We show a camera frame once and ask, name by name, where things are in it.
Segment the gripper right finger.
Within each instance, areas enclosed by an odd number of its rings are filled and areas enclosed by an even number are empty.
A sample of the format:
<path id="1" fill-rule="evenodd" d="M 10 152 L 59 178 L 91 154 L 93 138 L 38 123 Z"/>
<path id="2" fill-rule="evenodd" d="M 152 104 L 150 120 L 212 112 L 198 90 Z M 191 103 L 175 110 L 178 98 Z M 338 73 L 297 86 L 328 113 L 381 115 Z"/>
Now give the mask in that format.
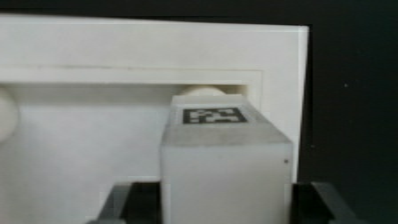
<path id="1" fill-rule="evenodd" d="M 365 220 L 358 217 L 333 184 L 313 182 L 312 185 L 333 214 L 329 224 L 365 224 Z"/>

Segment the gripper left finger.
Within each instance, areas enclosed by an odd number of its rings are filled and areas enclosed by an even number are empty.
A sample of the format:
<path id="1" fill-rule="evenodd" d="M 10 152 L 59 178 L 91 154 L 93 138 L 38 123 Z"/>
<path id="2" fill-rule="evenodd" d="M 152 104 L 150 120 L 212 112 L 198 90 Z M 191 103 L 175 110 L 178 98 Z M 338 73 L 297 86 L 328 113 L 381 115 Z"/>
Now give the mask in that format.
<path id="1" fill-rule="evenodd" d="M 130 184 L 114 185 L 98 217 L 88 224 L 127 224 L 123 212 L 129 204 L 130 189 Z"/>

